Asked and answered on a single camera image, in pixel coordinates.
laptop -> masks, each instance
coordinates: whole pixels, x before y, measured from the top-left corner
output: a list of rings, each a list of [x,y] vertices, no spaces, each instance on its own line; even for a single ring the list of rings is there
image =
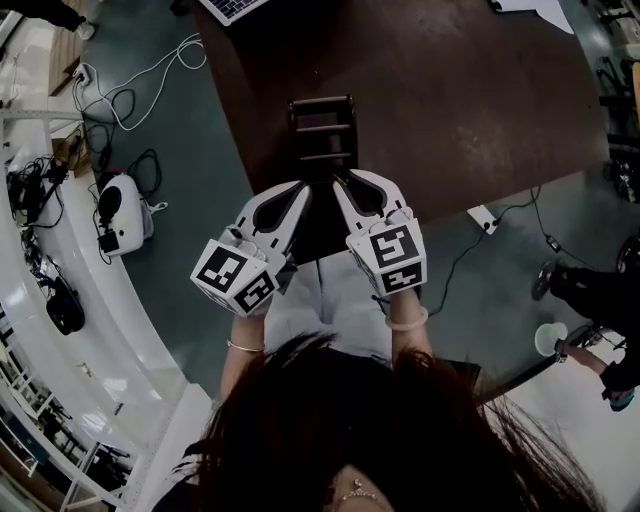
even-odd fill
[[[267,0],[200,0],[225,27],[265,2]]]

wooden table top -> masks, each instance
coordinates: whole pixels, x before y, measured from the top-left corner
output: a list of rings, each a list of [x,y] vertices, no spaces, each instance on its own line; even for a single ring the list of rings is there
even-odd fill
[[[353,95],[359,167],[426,222],[608,158],[575,36],[486,0],[271,0],[224,28],[197,1],[255,192],[300,179],[287,100]]]

floor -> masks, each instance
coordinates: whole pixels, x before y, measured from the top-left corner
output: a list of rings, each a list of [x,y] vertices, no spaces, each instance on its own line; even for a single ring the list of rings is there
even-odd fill
[[[562,4],[595,69],[600,56],[611,54],[606,31],[598,26],[593,7],[569,0]],[[103,90],[151,66],[195,32],[190,16],[176,18],[152,0],[109,0],[94,16],[99,28],[85,47],[84,60],[100,70]],[[197,63],[202,57],[197,48],[190,48],[184,58]],[[13,77],[5,68],[6,64],[0,69],[0,94]],[[134,84],[136,113],[125,124],[136,122],[146,111],[161,75],[158,69]],[[91,87],[86,95],[92,97]],[[104,114],[101,108],[92,113]],[[609,122],[604,111],[603,120]],[[158,153],[163,182],[151,202],[167,201],[169,208],[154,216],[154,238],[124,261],[176,361],[191,381],[213,396],[231,315],[209,301],[189,281],[189,274],[207,240],[219,236],[251,191],[208,67],[187,71],[176,64],[149,118],[132,132],[117,130],[113,146],[111,166],[120,169],[127,169],[147,148]],[[488,207],[498,215],[507,205],[528,200],[529,192],[523,192]],[[639,207],[618,199],[601,169],[545,184],[539,208],[545,231],[600,270],[613,270],[618,249],[640,226]],[[423,233],[429,282],[422,300],[433,310],[452,261],[480,232],[461,213],[423,226]],[[503,383],[540,361],[533,334],[541,323],[563,321],[570,329],[584,323],[552,297],[540,303],[530,299],[533,276],[553,257],[533,207],[510,211],[496,233],[458,265],[442,313],[429,321],[436,354],[480,364],[487,383]]]

silver bracelet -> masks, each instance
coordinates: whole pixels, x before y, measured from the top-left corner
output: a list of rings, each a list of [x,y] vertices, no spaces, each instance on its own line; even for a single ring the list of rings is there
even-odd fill
[[[243,352],[251,352],[251,353],[264,352],[264,348],[241,347],[240,345],[236,345],[235,343],[233,343],[231,340],[227,340],[227,347],[237,348],[238,350],[242,350]]]
[[[391,329],[392,331],[398,331],[398,332],[413,331],[414,329],[417,329],[418,327],[422,327],[425,323],[427,323],[427,319],[429,318],[429,312],[427,311],[427,309],[426,308],[420,308],[420,309],[422,310],[422,318],[411,324],[394,324],[389,319],[389,317],[386,317],[384,319],[384,323],[387,324],[387,327],[389,327],[389,329]]]

white cube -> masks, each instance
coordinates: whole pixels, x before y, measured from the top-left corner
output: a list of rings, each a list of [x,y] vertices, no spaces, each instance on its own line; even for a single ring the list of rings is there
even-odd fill
[[[427,254],[417,219],[350,235],[347,245],[382,297],[427,282]]]
[[[215,240],[209,240],[191,280],[211,300],[240,316],[249,316],[278,289],[266,262]]]

